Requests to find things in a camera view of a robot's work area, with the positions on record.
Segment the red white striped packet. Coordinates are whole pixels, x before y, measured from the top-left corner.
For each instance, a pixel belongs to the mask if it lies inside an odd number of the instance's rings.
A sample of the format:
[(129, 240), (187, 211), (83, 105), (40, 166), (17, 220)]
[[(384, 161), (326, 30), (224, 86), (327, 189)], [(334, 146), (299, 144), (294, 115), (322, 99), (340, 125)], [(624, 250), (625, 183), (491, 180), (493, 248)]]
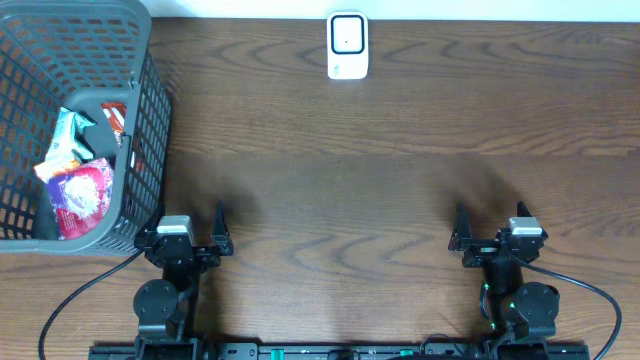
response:
[(114, 133), (116, 143), (121, 146), (126, 118), (126, 106), (122, 102), (103, 102), (101, 109)]

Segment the small orange snack packet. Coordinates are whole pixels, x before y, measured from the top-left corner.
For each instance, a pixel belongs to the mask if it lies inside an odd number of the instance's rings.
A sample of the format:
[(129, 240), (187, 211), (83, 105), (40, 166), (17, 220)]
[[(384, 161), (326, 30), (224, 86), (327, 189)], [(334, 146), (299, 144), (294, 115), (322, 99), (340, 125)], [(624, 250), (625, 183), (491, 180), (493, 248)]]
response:
[(67, 174), (68, 172), (78, 168), (82, 162), (74, 157), (56, 158), (44, 161), (34, 167), (36, 176), (44, 183), (48, 183), (50, 179), (56, 176)]

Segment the red purple snack bag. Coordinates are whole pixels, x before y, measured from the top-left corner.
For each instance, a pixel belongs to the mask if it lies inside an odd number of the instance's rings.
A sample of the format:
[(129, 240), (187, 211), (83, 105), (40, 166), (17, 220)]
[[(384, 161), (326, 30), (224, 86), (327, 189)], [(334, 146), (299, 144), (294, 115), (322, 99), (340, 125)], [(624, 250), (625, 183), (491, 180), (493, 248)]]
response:
[(60, 240), (84, 236), (101, 223), (110, 206), (113, 177), (109, 161), (99, 158), (49, 180)]

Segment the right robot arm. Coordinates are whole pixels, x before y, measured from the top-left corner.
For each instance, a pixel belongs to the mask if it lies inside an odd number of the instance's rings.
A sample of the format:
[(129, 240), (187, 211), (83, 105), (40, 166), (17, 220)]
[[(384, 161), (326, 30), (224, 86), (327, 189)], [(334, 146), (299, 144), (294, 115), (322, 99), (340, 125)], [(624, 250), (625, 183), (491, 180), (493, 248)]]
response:
[(546, 339), (556, 333), (559, 292), (547, 284), (526, 282), (522, 274), (522, 268), (539, 257), (547, 238), (522, 201), (517, 203), (517, 215), (487, 239), (473, 236), (466, 209), (457, 207), (448, 249), (463, 254), (465, 268), (483, 270), (480, 309), (492, 327), (492, 334), (478, 345), (479, 355), (489, 359), (549, 357)]

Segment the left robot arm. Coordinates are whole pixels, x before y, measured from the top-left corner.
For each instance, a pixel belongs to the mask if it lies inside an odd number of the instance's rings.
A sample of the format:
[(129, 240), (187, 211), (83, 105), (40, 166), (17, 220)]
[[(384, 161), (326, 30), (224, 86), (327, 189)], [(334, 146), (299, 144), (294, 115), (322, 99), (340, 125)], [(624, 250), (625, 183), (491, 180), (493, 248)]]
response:
[(216, 206), (211, 244), (194, 243), (193, 224), (186, 215), (167, 215), (159, 207), (135, 237), (135, 247), (162, 270), (162, 277), (144, 283), (133, 309), (138, 317), (134, 340), (136, 360), (210, 360), (218, 357), (214, 344), (194, 330), (201, 275), (231, 256), (234, 245)]

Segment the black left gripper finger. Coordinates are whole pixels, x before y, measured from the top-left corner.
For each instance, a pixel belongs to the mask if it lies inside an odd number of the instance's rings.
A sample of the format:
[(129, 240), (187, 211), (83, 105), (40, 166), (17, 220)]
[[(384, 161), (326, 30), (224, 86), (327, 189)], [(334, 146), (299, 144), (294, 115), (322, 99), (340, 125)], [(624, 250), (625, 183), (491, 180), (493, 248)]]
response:
[(211, 240), (216, 246), (230, 246), (231, 238), (224, 219), (224, 204), (218, 202), (211, 231)]
[(161, 220), (161, 218), (163, 217), (163, 206), (159, 205), (154, 212), (152, 213), (149, 221), (146, 223), (146, 230), (147, 231), (156, 231), (157, 230), (157, 226)]

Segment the teal white snack packet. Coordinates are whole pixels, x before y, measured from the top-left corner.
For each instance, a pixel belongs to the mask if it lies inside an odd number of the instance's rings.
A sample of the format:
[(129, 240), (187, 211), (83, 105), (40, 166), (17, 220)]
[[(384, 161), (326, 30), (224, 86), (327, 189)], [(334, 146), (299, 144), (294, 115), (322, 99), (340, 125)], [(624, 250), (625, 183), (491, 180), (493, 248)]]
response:
[(56, 127), (45, 160), (51, 161), (87, 161), (94, 158), (94, 153), (80, 141), (84, 130), (94, 126), (92, 120), (78, 112), (61, 107)]

